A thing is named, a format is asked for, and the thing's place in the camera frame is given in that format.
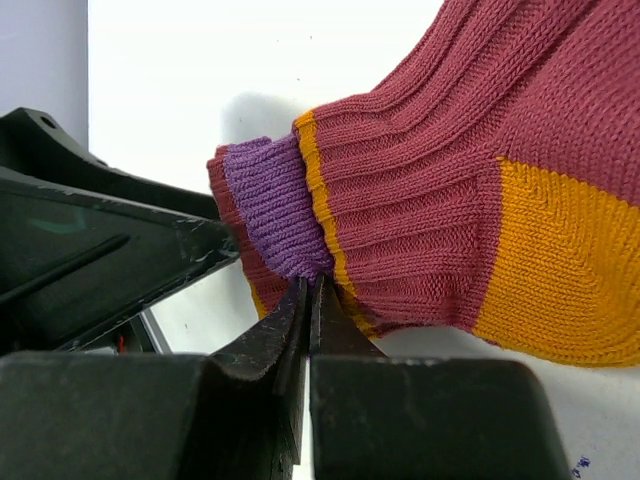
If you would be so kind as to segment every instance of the ribbed sock cuff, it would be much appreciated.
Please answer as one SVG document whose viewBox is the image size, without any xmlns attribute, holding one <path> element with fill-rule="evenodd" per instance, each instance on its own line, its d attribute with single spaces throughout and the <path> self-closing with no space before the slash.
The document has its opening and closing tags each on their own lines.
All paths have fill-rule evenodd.
<svg viewBox="0 0 640 480">
<path fill-rule="evenodd" d="M 259 252 L 249 240 L 247 227 L 235 204 L 233 194 L 224 174 L 224 160 L 229 153 L 246 152 L 270 143 L 268 138 L 260 138 L 241 145 L 219 147 L 215 157 L 207 163 L 211 191 L 218 205 L 220 218 L 232 229 L 242 269 L 251 287 L 251 295 L 260 319 L 270 313 L 282 298 L 288 282 L 267 268 Z"/>
<path fill-rule="evenodd" d="M 292 280 L 331 273 L 333 259 L 316 221 L 293 134 L 227 148 L 224 176 L 248 238 L 265 265 Z"/>
</svg>

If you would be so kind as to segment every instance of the red knit sock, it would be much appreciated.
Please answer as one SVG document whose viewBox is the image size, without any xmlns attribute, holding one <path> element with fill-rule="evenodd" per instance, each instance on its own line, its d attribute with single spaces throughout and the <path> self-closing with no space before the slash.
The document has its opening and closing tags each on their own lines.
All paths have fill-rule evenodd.
<svg viewBox="0 0 640 480">
<path fill-rule="evenodd" d="M 492 30 L 491 25 L 499 22 L 506 15 L 506 12 L 512 11 L 515 4 L 517 2 L 485 0 L 483 8 L 479 8 L 477 0 L 446 0 L 420 42 L 375 87 L 373 92 L 396 96 L 399 91 L 407 91 L 412 86 L 419 87 L 420 84 L 416 84 L 416 78 L 420 79 L 423 88 L 426 88 L 426 85 L 431 81 L 439 81 L 439 77 L 434 74 L 438 70 L 438 66 L 452 53 L 456 42 L 464 44 L 464 40 L 460 40 L 463 32 L 476 28 L 480 23 L 485 26 L 485 30 L 477 33 L 486 35 L 486 30 Z M 239 154 L 255 155 L 270 143 L 269 139 L 261 138 L 240 145 L 221 146 L 214 159 L 207 165 L 214 196 L 219 204 L 222 201 L 229 206 L 229 208 L 219 206 L 223 220 L 231 225 L 236 236 L 241 239 L 239 249 L 243 259 L 243 270 L 251 285 L 254 303 L 260 318 L 275 307 L 277 299 L 286 290 L 286 282 L 265 265 L 259 250 L 249 241 L 246 220 L 243 218 L 243 213 L 237 209 L 233 195 L 229 192 L 223 164 L 225 157 L 229 161 L 229 154 L 236 156 Z"/>
<path fill-rule="evenodd" d="M 640 363 L 640 4 L 479 0 L 451 18 L 374 91 L 295 122 L 306 178 L 286 182 L 311 192 L 347 307 L 368 334 L 452 325 Z M 276 195 L 246 227 L 275 245 L 266 226 L 306 204 Z"/>
</svg>

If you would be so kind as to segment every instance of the orange stripe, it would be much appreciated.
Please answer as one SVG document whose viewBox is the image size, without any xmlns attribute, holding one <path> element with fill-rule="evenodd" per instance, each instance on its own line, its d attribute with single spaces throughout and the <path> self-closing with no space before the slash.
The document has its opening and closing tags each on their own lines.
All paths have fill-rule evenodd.
<svg viewBox="0 0 640 480">
<path fill-rule="evenodd" d="M 251 288 L 251 298 L 253 299 L 253 303 L 255 304 L 256 310 L 258 311 L 258 319 L 262 320 L 267 316 L 269 311 L 267 310 L 267 307 L 264 306 L 264 303 L 262 303 L 262 300 L 260 300 L 260 296 L 258 295 L 256 286 L 249 279 L 247 279 L 247 281 L 249 282 L 249 287 Z"/>
<path fill-rule="evenodd" d="M 640 209 L 499 158 L 502 227 L 473 333 L 557 363 L 640 364 Z"/>
<path fill-rule="evenodd" d="M 299 147 L 306 165 L 307 185 L 313 199 L 313 212 L 322 225 L 324 239 L 329 252 L 335 259 L 334 279 L 347 293 L 344 295 L 345 312 L 350 315 L 357 327 L 369 338 L 376 338 L 373 325 L 357 307 L 356 289 L 347 273 L 347 256 L 340 248 L 336 220 L 329 208 L 329 190 L 322 178 L 322 156 L 316 141 L 317 124 L 313 111 L 300 116 L 295 121 L 299 134 Z"/>
</svg>

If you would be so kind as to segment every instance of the white background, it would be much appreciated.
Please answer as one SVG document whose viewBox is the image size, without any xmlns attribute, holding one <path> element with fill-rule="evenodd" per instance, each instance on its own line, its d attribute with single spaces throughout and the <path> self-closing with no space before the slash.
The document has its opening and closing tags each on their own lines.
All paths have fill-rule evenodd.
<svg viewBox="0 0 640 480">
<path fill-rule="evenodd" d="M 90 148 L 130 173 L 208 192 L 205 164 L 217 145 L 284 135 L 306 109 L 372 88 L 440 3 L 90 0 Z M 154 312 L 179 352 L 215 351 L 256 321 L 239 264 Z M 581 456 L 591 461 L 582 478 L 640 478 L 640 369 L 562 367 L 448 329 L 399 332 L 379 345 L 391 354 L 527 362 L 545 386 L 571 466 Z M 306 442 L 300 480 L 311 478 Z"/>
<path fill-rule="evenodd" d="M 87 146 L 86 0 L 0 0 L 0 115 L 53 118 Z"/>
</svg>

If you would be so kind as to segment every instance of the screw hole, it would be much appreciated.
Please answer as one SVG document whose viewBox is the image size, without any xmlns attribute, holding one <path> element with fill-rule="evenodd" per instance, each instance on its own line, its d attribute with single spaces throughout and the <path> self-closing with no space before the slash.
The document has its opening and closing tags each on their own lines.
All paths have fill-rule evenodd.
<svg viewBox="0 0 640 480">
<path fill-rule="evenodd" d="M 216 353 L 215 359 L 218 360 L 220 363 L 224 363 L 226 365 L 231 365 L 233 363 L 236 363 L 236 356 L 230 353 Z"/>
<path fill-rule="evenodd" d="M 40 117 L 40 119 L 44 122 L 44 124 L 49 128 L 56 128 L 55 124 L 49 120 L 47 117 Z"/>
</svg>

